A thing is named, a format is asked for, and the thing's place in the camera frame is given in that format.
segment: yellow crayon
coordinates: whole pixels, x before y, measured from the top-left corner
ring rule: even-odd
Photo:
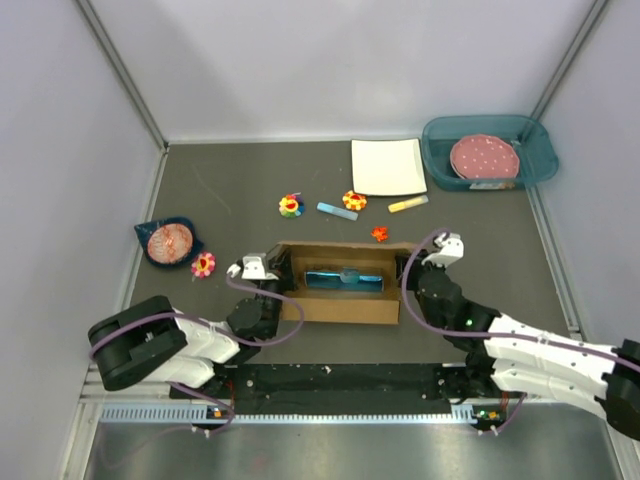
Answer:
[[[404,202],[392,203],[389,205],[389,211],[391,213],[401,212],[402,210],[406,210],[407,208],[417,207],[418,205],[422,205],[423,203],[427,203],[429,199],[426,195],[421,195],[419,197],[410,198],[409,200],[405,200]]]

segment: blue rectangular object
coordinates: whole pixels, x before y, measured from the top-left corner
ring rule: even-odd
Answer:
[[[520,159],[516,178],[460,178],[450,161],[451,149],[463,137],[485,134],[510,144]],[[444,190],[503,190],[526,188],[550,179],[558,171],[558,156],[547,130],[522,115],[474,115],[439,117],[422,132],[422,161]]]
[[[356,212],[350,212],[344,208],[334,207],[328,203],[318,202],[317,208],[321,212],[335,215],[336,217],[346,218],[347,220],[353,220],[354,222],[358,219],[358,214]]]
[[[381,275],[361,275],[358,270],[345,268],[342,272],[305,272],[309,288],[351,292],[377,292],[384,290]]]

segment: white wall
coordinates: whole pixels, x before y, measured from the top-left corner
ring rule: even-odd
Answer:
[[[529,113],[592,0],[92,0],[172,141]]]
[[[612,2],[544,123],[543,186],[590,338],[640,340],[640,2]]]
[[[52,478],[159,152],[70,0],[0,3],[0,476]]]

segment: small red object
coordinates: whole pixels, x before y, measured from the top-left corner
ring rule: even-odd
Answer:
[[[378,243],[382,243],[389,238],[389,229],[387,227],[376,227],[371,230],[371,236],[378,240]]]

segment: flower toy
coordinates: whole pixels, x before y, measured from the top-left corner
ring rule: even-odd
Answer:
[[[354,193],[353,190],[349,190],[345,193],[342,197],[342,201],[348,210],[360,211],[367,206],[367,197],[360,195],[359,193]]]
[[[389,238],[389,229],[387,227],[376,227],[371,231],[371,236],[378,240],[378,243],[382,243]]]
[[[304,212],[304,203],[299,193],[292,193],[286,195],[280,200],[280,206],[278,208],[280,215],[286,218],[295,218],[302,215]]]
[[[216,268],[216,257],[209,252],[203,252],[191,264],[191,273],[198,278],[208,277]]]

